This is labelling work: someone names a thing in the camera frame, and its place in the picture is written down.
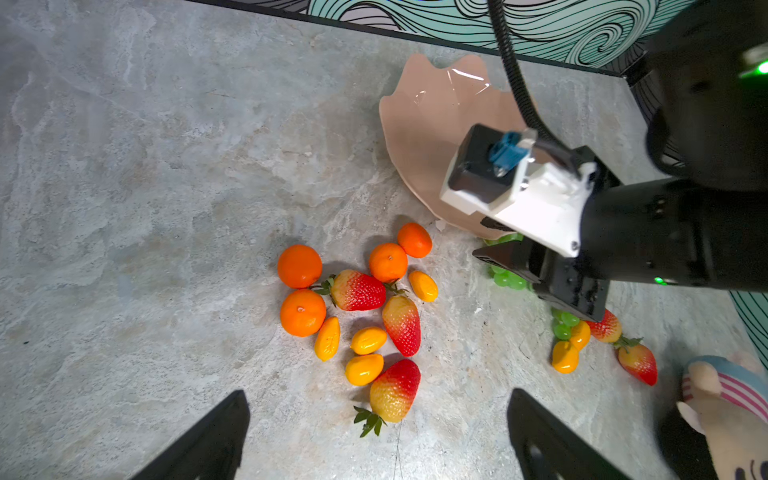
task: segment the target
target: yellow fruit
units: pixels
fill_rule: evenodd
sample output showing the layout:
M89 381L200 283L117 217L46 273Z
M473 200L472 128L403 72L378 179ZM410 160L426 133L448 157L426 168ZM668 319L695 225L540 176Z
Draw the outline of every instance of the yellow fruit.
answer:
M555 343L552 349L552 366L560 373L571 373L578 366L578 349L566 340Z
M432 278L423 272L413 272L408 275L413 293L425 302L434 302L437 299L437 284Z
M339 349L339 319L332 316L325 321L315 340L315 355L322 361L330 360Z
M582 320L571 328L571 338L568 339L568 342L571 342L576 350L581 350L587 346L591 337L592 331L589 330L589 325Z
M358 355L368 355L380 349L386 343L386 332L378 326L369 326L355 333L352 337L352 350Z
M354 386L368 385L384 369L384 357L381 355L356 356L346 364L344 375Z

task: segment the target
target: black border edge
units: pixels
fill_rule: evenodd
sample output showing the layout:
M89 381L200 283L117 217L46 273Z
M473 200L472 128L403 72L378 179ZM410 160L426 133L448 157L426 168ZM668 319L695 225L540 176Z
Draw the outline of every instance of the black border edge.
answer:
M288 12L286 10L279 10L278 8L263 7L261 5L237 2L236 0L187 0L187 1L194 2L194 3L202 3L205 5L213 5L215 7L232 8L234 10L241 10L244 12L260 13L262 15L269 15L272 17L296 20L298 22L316 23L318 25L328 25L331 27L345 28L347 30L364 31L365 33L370 33L374 35L382 35L385 37L399 38L401 40L417 41L419 43L438 45L439 47L456 48L458 50L473 51L474 53L483 53L486 55L494 55L495 57L498 57L498 51L492 48L475 47L473 45L458 43L457 41L448 41L448 40L442 40L440 38L425 37L421 35L415 35L413 33L406 33L403 31L385 30L384 28L369 27L368 25L357 25L356 23L341 22L339 20L316 17L313 15L306 15L298 12ZM571 70L586 71L589 73L607 75L608 77L619 77L619 78L623 77L622 74L615 71L601 70L600 68L584 67L582 65L573 65L570 63L565 63L563 61L547 60L546 58L529 57L527 55L517 55L517 58L520 61L528 61L531 63L551 65L553 67L569 68Z

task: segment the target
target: teal wave pattern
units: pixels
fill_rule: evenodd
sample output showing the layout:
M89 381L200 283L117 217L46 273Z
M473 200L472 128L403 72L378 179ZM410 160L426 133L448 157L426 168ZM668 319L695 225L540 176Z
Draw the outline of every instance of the teal wave pattern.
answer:
M551 0L505 6L515 51L521 55L599 68L647 35L662 4L669 12L692 0ZM311 0L308 15L340 20L351 8L385 12L402 31L496 48L488 4L472 0Z

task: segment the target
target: grape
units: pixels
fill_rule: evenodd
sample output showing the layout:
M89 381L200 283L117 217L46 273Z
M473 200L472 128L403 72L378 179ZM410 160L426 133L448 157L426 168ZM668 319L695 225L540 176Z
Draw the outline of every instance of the grape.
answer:
M563 322L563 325L573 327L578 325L581 320L572 313L563 312L560 314L560 321Z
M567 340L571 338L571 327L563 325L562 323L555 325L552 331L554 332L554 336L560 340Z
M496 285L499 285L499 286L509 285L509 282L510 282L509 272L496 273L493 276L493 281L496 282Z
M525 286L528 285L528 281L514 273L509 274L509 283L507 286L513 290L523 290Z

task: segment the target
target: patterned backdrop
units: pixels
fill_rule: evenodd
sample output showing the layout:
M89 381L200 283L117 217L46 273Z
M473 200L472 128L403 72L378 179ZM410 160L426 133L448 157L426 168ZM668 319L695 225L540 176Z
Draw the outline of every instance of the patterned backdrop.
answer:
M601 68L655 33L693 0L507 0L521 55ZM477 0L243 0L341 22L495 48L486 2Z

